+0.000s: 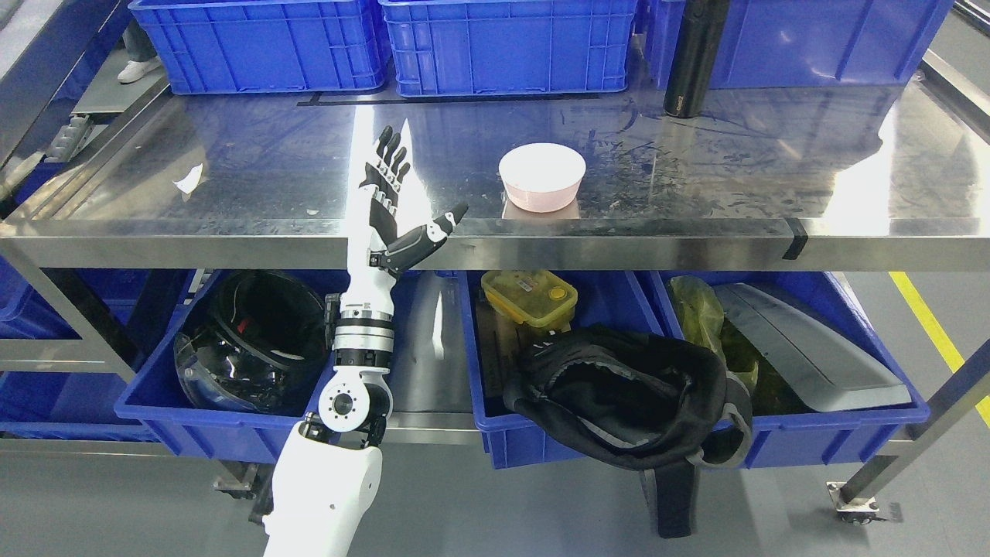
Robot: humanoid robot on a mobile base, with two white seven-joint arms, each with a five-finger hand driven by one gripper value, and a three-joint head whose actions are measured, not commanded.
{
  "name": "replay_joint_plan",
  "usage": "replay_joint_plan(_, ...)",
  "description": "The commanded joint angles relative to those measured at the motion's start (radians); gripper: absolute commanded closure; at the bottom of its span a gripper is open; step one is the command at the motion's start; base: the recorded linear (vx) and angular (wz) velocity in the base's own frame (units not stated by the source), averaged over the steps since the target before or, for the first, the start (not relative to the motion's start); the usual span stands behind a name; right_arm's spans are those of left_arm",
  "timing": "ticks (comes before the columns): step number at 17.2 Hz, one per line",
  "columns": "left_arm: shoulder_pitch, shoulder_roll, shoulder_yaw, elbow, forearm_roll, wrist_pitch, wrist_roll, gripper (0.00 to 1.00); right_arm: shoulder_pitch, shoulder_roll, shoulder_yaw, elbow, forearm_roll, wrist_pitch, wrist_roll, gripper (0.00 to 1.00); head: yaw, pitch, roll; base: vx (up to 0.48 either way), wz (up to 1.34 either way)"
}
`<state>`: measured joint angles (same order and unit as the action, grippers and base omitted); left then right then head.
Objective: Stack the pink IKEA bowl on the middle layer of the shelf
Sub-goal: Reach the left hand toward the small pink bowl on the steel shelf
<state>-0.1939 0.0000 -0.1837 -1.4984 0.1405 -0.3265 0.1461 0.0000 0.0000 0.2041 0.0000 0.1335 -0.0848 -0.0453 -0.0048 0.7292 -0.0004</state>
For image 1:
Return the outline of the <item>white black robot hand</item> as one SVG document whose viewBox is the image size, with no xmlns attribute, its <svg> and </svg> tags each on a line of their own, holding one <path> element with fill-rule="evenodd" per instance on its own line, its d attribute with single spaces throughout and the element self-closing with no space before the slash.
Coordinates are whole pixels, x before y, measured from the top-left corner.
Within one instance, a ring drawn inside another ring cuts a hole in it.
<svg viewBox="0 0 990 557">
<path fill-rule="evenodd" d="M 364 176 L 349 203 L 350 281 L 340 297 L 343 317 L 391 320 L 391 290 L 400 276 L 441 249 L 468 212 L 468 204 L 460 203 L 399 233 L 400 196 L 410 172 L 409 149 L 401 133 L 385 126 L 365 159 Z"/>
</svg>

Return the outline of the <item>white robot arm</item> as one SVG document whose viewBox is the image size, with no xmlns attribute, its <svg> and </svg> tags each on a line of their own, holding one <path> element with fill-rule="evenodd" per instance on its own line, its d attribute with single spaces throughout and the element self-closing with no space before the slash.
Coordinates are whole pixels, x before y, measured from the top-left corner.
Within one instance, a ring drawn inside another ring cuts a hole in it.
<svg viewBox="0 0 990 557">
<path fill-rule="evenodd" d="M 394 349 L 394 303 L 342 296 L 333 376 L 317 408 L 292 428 L 263 518 L 266 556 L 346 556 L 381 486 L 381 442 L 393 398 L 384 377 Z"/>
</svg>

